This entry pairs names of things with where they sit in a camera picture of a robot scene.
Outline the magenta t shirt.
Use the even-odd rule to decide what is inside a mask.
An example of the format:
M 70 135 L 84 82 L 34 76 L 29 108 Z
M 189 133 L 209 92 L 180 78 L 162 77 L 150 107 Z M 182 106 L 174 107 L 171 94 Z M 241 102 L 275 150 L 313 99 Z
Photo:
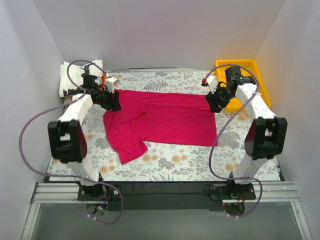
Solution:
M 215 115 L 203 95 L 119 90 L 121 110 L 103 115 L 106 139 L 121 164 L 141 157 L 148 142 L 210 147 Z

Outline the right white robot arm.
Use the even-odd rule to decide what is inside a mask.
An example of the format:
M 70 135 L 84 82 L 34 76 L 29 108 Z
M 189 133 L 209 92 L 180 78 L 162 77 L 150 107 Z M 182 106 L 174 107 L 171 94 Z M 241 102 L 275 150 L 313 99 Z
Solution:
M 221 112 L 232 99 L 242 103 L 251 121 L 244 139 L 245 154 L 239 166 L 224 177 L 225 185 L 217 187 L 220 195 L 237 199 L 247 193 L 253 193 L 252 182 L 256 173 L 270 159 L 282 153 L 288 127 L 284 117 L 277 117 L 267 106 L 259 93 L 260 83 L 256 76 L 238 64 L 225 64 L 226 82 L 217 81 L 211 73 L 202 80 L 202 86 L 209 87 L 205 96 L 211 113 Z

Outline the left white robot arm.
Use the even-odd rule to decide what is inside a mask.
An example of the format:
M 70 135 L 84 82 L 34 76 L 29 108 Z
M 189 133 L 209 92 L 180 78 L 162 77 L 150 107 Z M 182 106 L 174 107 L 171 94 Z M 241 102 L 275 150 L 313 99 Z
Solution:
M 73 89 L 73 103 L 57 121 L 48 123 L 48 136 L 52 157 L 72 169 L 73 177 L 79 179 L 79 184 L 85 194 L 95 200 L 106 196 L 106 187 L 99 183 L 101 174 L 94 169 L 92 161 L 87 159 L 88 147 L 82 124 L 87 112 L 93 105 L 99 105 L 111 112 L 121 110 L 119 92 L 115 86 L 120 80 L 108 77 L 101 84 L 93 75 L 83 76 L 83 85 Z

